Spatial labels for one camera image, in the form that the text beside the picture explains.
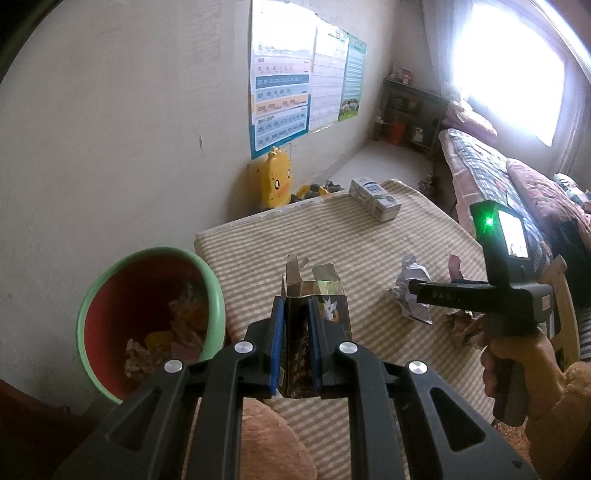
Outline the right hand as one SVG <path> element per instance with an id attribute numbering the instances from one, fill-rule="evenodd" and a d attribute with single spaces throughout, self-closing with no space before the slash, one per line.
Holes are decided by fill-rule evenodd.
<path id="1" fill-rule="evenodd" d="M 540 419 L 564 395 L 566 376 L 556 362 L 550 340 L 541 330 L 528 336 L 495 338 L 484 349 L 481 364 L 485 394 L 494 399 L 497 399 L 499 390 L 495 368 L 501 360 L 515 361 L 524 368 L 529 419 Z"/>

